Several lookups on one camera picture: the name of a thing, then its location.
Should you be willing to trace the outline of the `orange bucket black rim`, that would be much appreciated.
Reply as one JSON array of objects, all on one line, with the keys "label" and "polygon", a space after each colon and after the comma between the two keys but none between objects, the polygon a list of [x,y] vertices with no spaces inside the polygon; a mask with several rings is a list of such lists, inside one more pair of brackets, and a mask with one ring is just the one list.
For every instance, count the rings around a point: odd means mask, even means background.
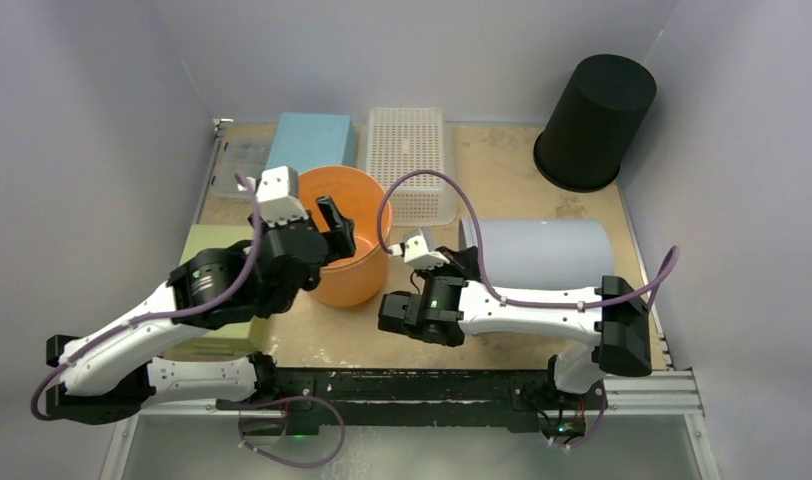
[{"label": "orange bucket black rim", "polygon": [[324,166],[299,175],[299,198],[334,249],[311,292],[318,302],[354,307],[386,284],[389,257],[380,242],[389,239],[393,213],[384,195],[373,177],[354,167]]}]

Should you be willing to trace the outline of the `blue perforated plastic basket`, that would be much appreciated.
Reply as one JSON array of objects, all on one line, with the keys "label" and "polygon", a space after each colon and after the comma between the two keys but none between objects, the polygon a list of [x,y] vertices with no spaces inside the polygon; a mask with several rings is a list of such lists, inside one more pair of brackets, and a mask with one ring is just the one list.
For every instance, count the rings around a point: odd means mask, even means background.
[{"label": "blue perforated plastic basket", "polygon": [[354,167],[358,132],[349,115],[286,112],[280,116],[266,169],[302,174],[330,165]]}]

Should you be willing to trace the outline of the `white perforated plastic basket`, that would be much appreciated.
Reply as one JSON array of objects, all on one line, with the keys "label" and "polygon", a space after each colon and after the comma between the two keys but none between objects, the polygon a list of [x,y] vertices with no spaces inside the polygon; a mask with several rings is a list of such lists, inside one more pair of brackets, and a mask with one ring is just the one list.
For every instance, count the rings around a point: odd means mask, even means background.
[{"label": "white perforated plastic basket", "polygon": [[[439,108],[375,107],[365,133],[360,165],[384,189],[416,170],[455,177],[452,134]],[[443,226],[457,215],[457,194],[444,180],[419,175],[395,189],[390,205],[395,226]]]}]

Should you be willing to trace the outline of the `green perforated plastic basket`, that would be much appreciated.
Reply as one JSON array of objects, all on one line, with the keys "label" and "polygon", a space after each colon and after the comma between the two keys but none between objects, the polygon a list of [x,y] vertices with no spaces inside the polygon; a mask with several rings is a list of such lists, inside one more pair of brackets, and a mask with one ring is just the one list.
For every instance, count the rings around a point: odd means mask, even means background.
[{"label": "green perforated plastic basket", "polygon": [[[224,248],[237,241],[250,240],[249,226],[195,224],[191,227],[181,256],[181,263],[207,248]],[[253,318],[247,323],[230,324],[190,339],[164,353],[169,360],[227,361],[267,349],[271,327],[268,320]]]}]

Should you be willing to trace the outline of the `grey plastic bucket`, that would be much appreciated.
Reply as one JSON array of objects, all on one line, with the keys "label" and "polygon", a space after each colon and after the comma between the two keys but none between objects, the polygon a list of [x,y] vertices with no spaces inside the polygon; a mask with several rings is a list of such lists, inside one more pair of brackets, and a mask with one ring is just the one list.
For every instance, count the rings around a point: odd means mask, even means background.
[{"label": "grey plastic bucket", "polygon": [[591,219],[481,219],[483,265],[494,287],[593,287],[615,273],[603,226]]}]

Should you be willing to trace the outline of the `black plastic bucket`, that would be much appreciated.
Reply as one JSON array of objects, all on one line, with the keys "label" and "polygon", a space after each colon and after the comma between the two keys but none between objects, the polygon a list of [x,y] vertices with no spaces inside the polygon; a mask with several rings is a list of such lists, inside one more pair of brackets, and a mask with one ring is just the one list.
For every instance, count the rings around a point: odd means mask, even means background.
[{"label": "black plastic bucket", "polygon": [[564,190],[605,188],[617,178],[656,94],[654,76],[630,58],[583,59],[534,143],[537,170]]}]

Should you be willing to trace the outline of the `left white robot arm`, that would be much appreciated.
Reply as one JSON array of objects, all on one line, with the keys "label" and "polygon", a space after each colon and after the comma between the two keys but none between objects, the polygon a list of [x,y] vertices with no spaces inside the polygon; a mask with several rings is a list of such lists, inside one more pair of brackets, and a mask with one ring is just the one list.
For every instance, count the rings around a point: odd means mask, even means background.
[{"label": "left white robot arm", "polygon": [[324,266],[354,256],[352,220],[328,196],[316,204],[325,231],[308,213],[269,225],[263,211],[254,210],[250,239],[200,251],[131,312],[89,336],[50,337],[51,371],[32,396],[32,414],[103,425],[174,401],[274,405],[280,382],[268,355],[187,362],[165,353],[224,326],[288,311],[298,292],[318,286]]}]

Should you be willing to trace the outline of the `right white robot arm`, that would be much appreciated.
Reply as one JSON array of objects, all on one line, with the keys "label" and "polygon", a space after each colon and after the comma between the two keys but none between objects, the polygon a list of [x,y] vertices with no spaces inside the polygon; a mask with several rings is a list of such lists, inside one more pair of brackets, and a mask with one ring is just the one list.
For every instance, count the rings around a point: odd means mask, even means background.
[{"label": "right white robot arm", "polygon": [[469,336],[515,333],[562,337],[575,347],[558,355],[543,381],[546,399],[566,407],[605,375],[651,374],[649,307],[623,278],[606,275],[580,289],[501,288],[455,276],[430,276],[421,293],[383,296],[379,330],[458,347]]}]

